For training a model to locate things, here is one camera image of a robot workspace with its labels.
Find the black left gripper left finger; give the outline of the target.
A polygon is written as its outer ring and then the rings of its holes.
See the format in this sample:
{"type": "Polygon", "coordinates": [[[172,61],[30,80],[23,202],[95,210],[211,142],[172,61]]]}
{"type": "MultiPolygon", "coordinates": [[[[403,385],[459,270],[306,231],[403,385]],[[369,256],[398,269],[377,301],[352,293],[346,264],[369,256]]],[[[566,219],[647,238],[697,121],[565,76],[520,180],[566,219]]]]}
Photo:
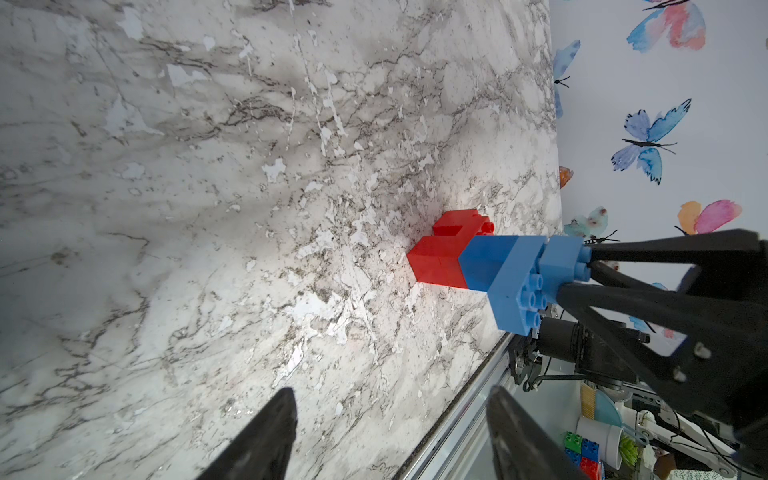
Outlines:
{"type": "Polygon", "coordinates": [[[197,479],[285,479],[297,422],[294,390],[282,388],[197,479]]]}

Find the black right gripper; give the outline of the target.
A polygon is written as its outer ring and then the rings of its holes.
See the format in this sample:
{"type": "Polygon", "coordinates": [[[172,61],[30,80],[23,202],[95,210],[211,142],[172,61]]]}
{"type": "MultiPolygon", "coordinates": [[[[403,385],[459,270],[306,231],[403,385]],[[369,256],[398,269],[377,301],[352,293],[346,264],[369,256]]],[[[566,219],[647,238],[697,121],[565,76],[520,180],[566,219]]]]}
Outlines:
{"type": "Polygon", "coordinates": [[[767,424],[767,242],[735,229],[591,246],[591,259],[702,264],[679,291],[569,283],[557,302],[671,406],[729,424],[742,442],[767,424]],[[660,354],[603,313],[647,325],[651,336],[684,336],[660,354]]]}

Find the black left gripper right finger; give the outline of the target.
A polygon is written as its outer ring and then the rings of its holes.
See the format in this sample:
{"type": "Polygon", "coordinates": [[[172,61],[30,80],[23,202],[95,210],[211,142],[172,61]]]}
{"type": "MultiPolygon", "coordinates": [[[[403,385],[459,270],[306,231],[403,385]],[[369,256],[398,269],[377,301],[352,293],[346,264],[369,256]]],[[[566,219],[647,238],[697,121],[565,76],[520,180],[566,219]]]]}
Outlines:
{"type": "Polygon", "coordinates": [[[493,386],[486,422],[497,479],[572,480],[587,476],[502,386],[493,386]]]}

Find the light blue long lego brick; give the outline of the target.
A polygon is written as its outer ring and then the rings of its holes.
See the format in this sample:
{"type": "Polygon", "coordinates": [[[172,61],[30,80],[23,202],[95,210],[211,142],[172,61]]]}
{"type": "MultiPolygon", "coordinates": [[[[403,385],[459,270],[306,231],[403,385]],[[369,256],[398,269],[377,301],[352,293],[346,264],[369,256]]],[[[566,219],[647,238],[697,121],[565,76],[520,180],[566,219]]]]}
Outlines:
{"type": "Polygon", "coordinates": [[[500,266],[487,296],[497,327],[527,336],[541,323],[540,310],[547,307],[543,276],[537,262],[546,246],[544,236],[519,236],[500,266]]]}

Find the red long lego brick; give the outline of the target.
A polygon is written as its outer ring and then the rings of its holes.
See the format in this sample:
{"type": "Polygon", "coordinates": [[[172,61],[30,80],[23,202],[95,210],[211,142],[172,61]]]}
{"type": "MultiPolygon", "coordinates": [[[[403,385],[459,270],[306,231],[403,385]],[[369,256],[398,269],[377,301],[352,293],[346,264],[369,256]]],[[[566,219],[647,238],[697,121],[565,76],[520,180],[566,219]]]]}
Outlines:
{"type": "Polygon", "coordinates": [[[470,237],[426,236],[408,253],[410,267],[421,283],[467,289],[459,257],[471,241],[470,237]]]}

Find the red square lego brick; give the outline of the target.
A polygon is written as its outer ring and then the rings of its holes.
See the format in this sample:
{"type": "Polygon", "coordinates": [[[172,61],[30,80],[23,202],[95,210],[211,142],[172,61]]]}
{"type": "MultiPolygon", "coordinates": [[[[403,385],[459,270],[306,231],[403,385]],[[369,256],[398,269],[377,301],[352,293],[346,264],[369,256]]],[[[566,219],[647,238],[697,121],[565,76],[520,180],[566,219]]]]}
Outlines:
{"type": "Polygon", "coordinates": [[[495,225],[476,209],[445,212],[433,225],[434,236],[492,236],[495,225]]]}

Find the small blue lego brick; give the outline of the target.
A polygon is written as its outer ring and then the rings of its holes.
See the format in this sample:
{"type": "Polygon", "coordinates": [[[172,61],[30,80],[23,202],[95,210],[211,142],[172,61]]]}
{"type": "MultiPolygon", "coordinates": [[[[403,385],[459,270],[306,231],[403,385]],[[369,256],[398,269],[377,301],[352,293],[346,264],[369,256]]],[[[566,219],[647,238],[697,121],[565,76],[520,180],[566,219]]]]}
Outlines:
{"type": "Polygon", "coordinates": [[[549,303],[556,302],[563,284],[589,282],[592,249],[577,237],[553,236],[538,258],[538,273],[543,277],[542,291],[549,303]]]}

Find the dark blue square lego brick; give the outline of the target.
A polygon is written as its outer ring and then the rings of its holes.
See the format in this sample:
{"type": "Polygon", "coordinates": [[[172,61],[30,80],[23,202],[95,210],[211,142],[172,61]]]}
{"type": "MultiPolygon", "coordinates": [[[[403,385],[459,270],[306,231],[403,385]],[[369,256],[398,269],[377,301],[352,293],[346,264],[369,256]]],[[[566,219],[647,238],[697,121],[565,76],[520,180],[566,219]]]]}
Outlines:
{"type": "Polygon", "coordinates": [[[517,240],[517,236],[475,236],[459,256],[467,288],[487,292],[517,240]]]}

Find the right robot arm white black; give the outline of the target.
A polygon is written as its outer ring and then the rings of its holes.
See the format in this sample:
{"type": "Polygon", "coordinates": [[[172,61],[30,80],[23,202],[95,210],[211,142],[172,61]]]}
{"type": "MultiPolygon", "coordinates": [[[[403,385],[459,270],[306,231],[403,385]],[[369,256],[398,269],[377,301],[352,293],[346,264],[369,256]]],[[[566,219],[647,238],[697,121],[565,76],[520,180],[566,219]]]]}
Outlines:
{"type": "Polygon", "coordinates": [[[767,474],[767,242],[737,229],[634,243],[550,237],[534,267],[569,314],[522,344],[609,386],[641,381],[730,427],[729,460],[767,474]]]}

